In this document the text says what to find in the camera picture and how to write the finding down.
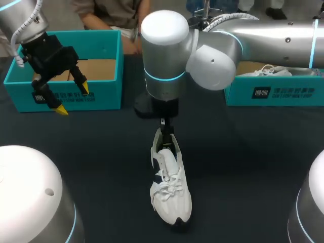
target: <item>brown cardboard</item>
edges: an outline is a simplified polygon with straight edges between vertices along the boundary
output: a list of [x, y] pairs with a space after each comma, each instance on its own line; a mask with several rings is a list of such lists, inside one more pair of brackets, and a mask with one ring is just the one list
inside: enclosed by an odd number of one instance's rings
[[116, 60], [114, 59], [89, 59], [78, 61], [77, 66], [87, 80], [114, 80]]
[[236, 70], [236, 75], [260, 70], [264, 65], [266, 64], [261, 62], [240, 62]]
[[[50, 81], [68, 81], [70, 75], [70, 71], [64, 71], [61, 75], [57, 75], [56, 77], [52, 78]], [[32, 77], [32, 80], [35, 80], [35, 78], [38, 76], [37, 73], [34, 73], [34, 76]]]

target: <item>white cable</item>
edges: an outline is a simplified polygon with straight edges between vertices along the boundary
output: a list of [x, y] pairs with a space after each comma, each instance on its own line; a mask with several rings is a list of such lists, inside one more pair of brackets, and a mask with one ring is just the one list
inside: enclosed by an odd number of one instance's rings
[[250, 15], [250, 14], [245, 14], [245, 13], [234, 13], [234, 14], [222, 14], [220, 16], [217, 16], [214, 18], [211, 23], [203, 30], [204, 32], [209, 32], [212, 28], [215, 26], [225, 22], [226, 20], [230, 19], [253, 19], [253, 20], [259, 20], [257, 17]]
[[19, 56], [19, 54], [16, 50], [17, 38], [21, 34], [21, 32], [23, 32], [30, 24], [33, 23], [33, 21], [35, 20], [35, 18], [38, 16], [39, 12], [41, 11], [42, 4], [43, 4], [43, 0], [37, 0], [35, 9], [32, 12], [31, 16], [15, 31], [15, 33], [11, 37], [11, 41], [10, 41], [11, 49], [14, 53], [16, 62], [19, 67], [24, 67], [25, 65], [24, 65], [24, 61]]

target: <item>shoe tongue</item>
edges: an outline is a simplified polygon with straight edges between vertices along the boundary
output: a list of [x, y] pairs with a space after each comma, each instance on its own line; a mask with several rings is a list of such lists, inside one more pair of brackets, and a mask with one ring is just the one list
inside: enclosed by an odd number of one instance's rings
[[158, 153], [163, 155], [164, 157], [168, 176], [170, 177], [172, 175], [177, 174], [179, 171], [179, 165], [173, 153], [169, 149], [162, 149]]

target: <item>black table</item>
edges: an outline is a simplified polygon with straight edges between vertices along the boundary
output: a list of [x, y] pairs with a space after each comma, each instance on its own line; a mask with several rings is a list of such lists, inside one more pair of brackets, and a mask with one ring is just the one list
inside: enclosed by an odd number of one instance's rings
[[189, 81], [173, 124], [193, 218], [178, 234], [150, 204], [158, 121], [141, 120], [132, 108], [144, 89], [142, 70], [141, 57], [125, 57], [122, 110], [68, 117], [18, 113], [1, 84], [0, 146], [29, 146], [54, 161], [89, 243], [288, 242], [289, 212], [324, 149], [324, 108], [227, 107], [223, 92]]

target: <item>cardboard box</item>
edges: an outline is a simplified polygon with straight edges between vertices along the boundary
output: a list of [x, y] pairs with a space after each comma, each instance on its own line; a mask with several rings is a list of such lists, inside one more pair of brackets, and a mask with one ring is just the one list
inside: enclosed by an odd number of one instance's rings
[[[89, 80], [115, 79], [116, 60], [114, 59], [80, 60], [77, 66]], [[68, 80], [73, 80], [73, 76], [69, 75]]]
[[[242, 62], [237, 75], [260, 70], [264, 65]], [[321, 76], [237, 76], [224, 93], [228, 106], [324, 106], [324, 79]]]
[[[124, 70], [123, 46], [118, 30], [48, 32], [63, 46], [73, 46], [78, 66], [88, 79], [90, 94], [83, 96], [69, 71], [48, 84], [67, 111], [120, 109]], [[42, 97], [35, 95], [31, 82], [35, 73], [26, 63], [18, 67], [13, 60], [4, 85], [19, 112], [52, 111]]]

